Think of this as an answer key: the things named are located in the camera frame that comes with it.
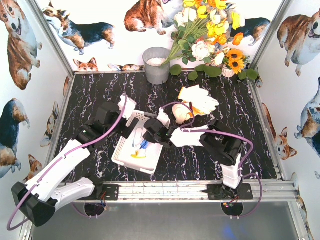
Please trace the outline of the white glove orange cuff top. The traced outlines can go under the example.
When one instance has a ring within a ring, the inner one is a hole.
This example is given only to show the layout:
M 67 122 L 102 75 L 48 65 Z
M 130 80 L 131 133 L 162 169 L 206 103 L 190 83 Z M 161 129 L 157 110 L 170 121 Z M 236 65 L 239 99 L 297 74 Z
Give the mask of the white glove orange cuff top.
M 200 88 L 199 85 L 190 87 L 183 86 L 178 95 L 178 99 L 192 103 L 195 109 L 206 115 L 213 112 L 220 104 L 216 99 L 209 96 L 208 90 Z

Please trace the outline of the blue dotted white glove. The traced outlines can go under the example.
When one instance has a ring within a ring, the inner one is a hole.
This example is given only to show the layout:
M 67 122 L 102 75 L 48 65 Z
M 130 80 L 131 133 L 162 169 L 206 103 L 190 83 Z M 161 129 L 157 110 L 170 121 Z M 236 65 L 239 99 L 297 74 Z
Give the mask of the blue dotted white glove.
M 131 157 L 134 159 L 145 159 L 147 157 L 146 151 L 149 145 L 150 142 L 144 140 L 139 149 L 135 148 L 134 153 L 131 154 Z
M 133 138 L 133 143 L 132 146 L 136 149 L 140 149 L 141 148 L 141 144 L 143 143 L 143 141 L 145 140 L 144 137 L 144 130 L 141 127 L 138 127 L 135 130 L 134 133 L 134 138 Z

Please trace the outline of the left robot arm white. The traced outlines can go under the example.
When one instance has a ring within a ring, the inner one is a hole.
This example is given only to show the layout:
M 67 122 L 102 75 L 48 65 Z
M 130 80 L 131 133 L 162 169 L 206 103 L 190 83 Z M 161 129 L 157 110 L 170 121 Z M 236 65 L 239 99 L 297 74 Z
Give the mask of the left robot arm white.
M 123 95 L 119 103 L 104 102 L 95 117 L 84 123 L 68 141 L 64 149 L 36 176 L 26 183 L 17 182 L 11 188 L 16 208 L 36 227 L 46 224 L 60 208 L 75 200 L 89 197 L 98 187 L 90 177 L 58 187 L 62 180 L 87 159 L 107 136 L 119 134 L 128 138 L 136 126 L 126 126 L 137 104 Z

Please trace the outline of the cream inside-out glove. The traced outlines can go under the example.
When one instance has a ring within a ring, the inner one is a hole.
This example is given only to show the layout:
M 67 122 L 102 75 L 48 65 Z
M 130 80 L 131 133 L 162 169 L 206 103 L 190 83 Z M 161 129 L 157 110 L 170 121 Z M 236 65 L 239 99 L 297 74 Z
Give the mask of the cream inside-out glove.
M 182 125 L 185 121 L 188 121 L 192 118 L 191 111 L 182 104 L 175 104 L 172 107 L 172 113 L 175 117 L 175 122 L 178 125 Z

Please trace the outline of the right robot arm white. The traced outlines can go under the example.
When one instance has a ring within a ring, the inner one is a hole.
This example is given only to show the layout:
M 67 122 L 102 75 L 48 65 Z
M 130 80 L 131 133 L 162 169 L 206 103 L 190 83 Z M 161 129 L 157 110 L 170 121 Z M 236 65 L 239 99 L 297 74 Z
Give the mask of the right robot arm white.
M 208 125 L 191 128 L 177 126 L 167 128 L 160 120 L 150 118 L 143 126 L 143 137 L 150 143 L 165 148 L 202 147 L 222 168 L 222 183 L 233 190 L 241 183 L 238 172 L 243 141 L 225 132 L 226 128 L 219 120 Z

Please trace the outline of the white storage basket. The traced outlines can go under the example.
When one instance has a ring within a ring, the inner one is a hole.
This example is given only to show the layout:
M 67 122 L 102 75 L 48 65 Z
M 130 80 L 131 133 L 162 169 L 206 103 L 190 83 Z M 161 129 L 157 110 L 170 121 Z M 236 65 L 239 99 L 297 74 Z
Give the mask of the white storage basket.
M 144 137 L 147 133 L 144 124 L 151 118 L 156 118 L 166 128 L 170 126 L 171 120 L 163 110 L 158 115 L 134 110 L 127 124 L 137 120 L 137 125 L 128 138 L 120 137 L 111 157 L 113 163 L 148 175 L 155 173 L 163 146 Z

